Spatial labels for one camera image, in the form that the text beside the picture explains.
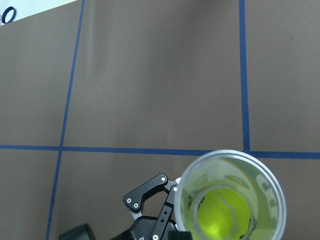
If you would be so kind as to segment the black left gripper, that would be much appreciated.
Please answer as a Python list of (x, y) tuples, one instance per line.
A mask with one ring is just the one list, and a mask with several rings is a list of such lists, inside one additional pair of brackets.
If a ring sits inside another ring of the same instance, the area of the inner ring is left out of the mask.
[[(125, 194), (123, 202), (133, 214), (141, 214), (144, 202), (160, 192), (168, 193), (168, 177), (160, 173), (134, 190)], [(161, 208), (158, 218), (141, 216), (131, 225), (122, 225), (116, 230), (107, 229), (104, 234), (96, 234), (92, 227), (84, 223), (59, 235), (60, 240), (190, 240), (189, 231), (178, 230), (171, 220), (177, 185), (173, 185)]]

